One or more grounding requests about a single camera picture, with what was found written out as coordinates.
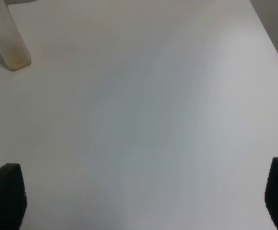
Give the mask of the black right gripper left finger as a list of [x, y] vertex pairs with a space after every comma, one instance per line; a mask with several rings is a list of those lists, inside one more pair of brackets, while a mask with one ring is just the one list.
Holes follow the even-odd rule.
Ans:
[[18, 230], [27, 208], [23, 173], [18, 163], [0, 167], [0, 230]]

